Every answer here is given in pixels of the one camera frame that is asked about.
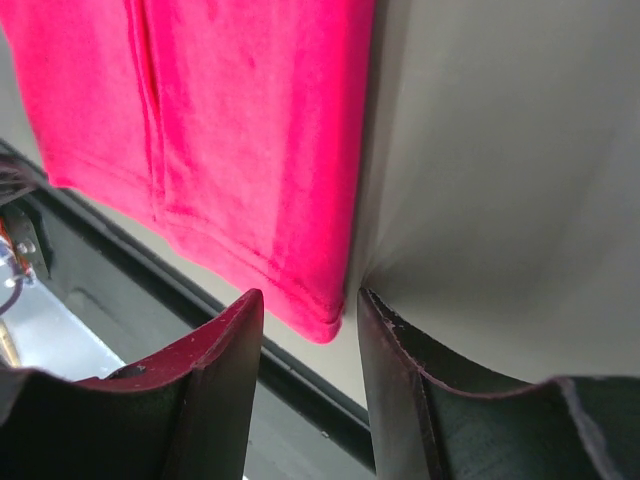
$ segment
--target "black trim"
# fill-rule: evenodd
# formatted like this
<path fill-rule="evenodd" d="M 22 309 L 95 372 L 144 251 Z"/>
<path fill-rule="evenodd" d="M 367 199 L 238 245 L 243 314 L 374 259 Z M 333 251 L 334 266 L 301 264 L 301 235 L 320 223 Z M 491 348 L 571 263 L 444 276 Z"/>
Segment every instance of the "black trim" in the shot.
<path fill-rule="evenodd" d="M 53 189 L 39 169 L 0 139 L 1 147 L 21 160 L 38 183 L 39 189 L 24 199 L 32 209 L 57 217 L 191 327 L 202 325 L 224 309 L 217 299 L 96 209 L 71 192 Z M 258 380 L 323 435 L 374 471 L 371 434 L 362 407 L 266 338 Z"/>

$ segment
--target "red fabric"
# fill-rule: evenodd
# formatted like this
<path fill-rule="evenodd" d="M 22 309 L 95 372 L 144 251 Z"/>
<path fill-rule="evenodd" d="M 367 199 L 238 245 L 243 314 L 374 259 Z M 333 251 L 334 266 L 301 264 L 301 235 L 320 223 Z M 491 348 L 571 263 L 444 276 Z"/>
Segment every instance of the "red fabric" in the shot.
<path fill-rule="evenodd" d="M 340 326 L 373 0 L 2 0 L 50 181 Z"/>

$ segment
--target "pink cloth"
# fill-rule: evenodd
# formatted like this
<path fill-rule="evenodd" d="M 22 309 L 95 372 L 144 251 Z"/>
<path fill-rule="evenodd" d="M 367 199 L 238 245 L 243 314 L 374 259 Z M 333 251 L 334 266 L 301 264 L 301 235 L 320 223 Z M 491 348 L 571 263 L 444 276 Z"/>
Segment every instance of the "pink cloth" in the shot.
<path fill-rule="evenodd" d="M 373 0 L 2 0 L 52 184 L 340 326 Z"/>

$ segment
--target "pink garment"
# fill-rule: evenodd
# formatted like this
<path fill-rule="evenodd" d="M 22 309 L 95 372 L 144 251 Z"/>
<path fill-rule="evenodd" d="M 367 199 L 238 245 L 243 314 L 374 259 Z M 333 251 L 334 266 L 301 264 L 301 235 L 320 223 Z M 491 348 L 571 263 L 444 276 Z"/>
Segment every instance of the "pink garment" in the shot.
<path fill-rule="evenodd" d="M 2 0 L 50 181 L 340 326 L 374 0 Z"/>

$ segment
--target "folded towel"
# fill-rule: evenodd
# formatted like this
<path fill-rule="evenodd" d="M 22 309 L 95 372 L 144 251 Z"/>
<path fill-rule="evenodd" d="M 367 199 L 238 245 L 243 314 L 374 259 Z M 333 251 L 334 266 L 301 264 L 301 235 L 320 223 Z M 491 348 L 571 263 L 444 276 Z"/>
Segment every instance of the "folded towel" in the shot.
<path fill-rule="evenodd" d="M 374 0 L 3 0 L 50 181 L 340 326 Z"/>

